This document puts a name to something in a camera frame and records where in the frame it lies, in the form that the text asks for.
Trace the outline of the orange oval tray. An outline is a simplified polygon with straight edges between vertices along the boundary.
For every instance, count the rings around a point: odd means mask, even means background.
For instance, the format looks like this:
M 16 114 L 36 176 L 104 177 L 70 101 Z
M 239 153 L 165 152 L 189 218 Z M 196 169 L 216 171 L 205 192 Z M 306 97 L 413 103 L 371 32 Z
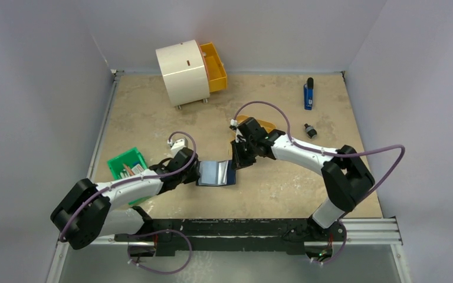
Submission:
M 246 115 L 238 115 L 237 116 L 237 122 L 238 124 L 242 123 L 243 121 L 245 121 L 247 118 L 249 118 L 249 116 L 246 116 Z M 260 124 L 260 126 L 262 128 L 264 128 L 266 130 L 267 133 L 270 133 L 272 130 L 276 129 L 277 126 L 273 123 L 270 123 L 268 121 L 265 121 L 265 120 L 261 120 L 261 119 L 256 119 L 256 121 Z

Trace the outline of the blue leather card holder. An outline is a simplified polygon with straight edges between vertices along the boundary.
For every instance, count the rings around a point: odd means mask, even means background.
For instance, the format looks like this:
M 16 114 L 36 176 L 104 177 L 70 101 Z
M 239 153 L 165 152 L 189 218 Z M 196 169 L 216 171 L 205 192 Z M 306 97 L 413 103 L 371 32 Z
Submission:
M 236 171 L 232 169 L 232 160 L 201 161 L 199 174 L 197 186 L 230 186 L 237 182 Z

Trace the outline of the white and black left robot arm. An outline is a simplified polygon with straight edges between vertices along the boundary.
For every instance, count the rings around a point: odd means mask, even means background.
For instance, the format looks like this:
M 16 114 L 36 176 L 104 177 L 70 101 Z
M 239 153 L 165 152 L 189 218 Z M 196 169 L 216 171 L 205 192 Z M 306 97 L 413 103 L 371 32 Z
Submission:
M 198 179 L 198 154 L 184 147 L 174 157 L 132 177 L 106 183 L 89 178 L 74 184 L 53 210 L 50 219 L 60 231 L 59 240 L 75 250 L 106 235 L 109 214 L 132 200 L 174 190 Z

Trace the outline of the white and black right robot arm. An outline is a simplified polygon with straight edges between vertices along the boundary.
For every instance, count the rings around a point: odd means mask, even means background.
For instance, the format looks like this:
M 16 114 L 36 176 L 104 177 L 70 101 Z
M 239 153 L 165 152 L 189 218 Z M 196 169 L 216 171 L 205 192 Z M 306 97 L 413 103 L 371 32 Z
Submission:
M 327 192 L 324 202 L 308 219 L 308 234 L 321 240 L 331 226 L 344 214 L 351 212 L 375 184 L 374 177 L 353 147 L 323 148 L 303 143 L 296 146 L 281 130 L 266 131 L 259 122 L 249 117 L 242 122 L 231 120 L 235 131 L 232 146 L 232 169 L 249 167 L 257 157 L 282 160 L 309 169 L 323 178 Z

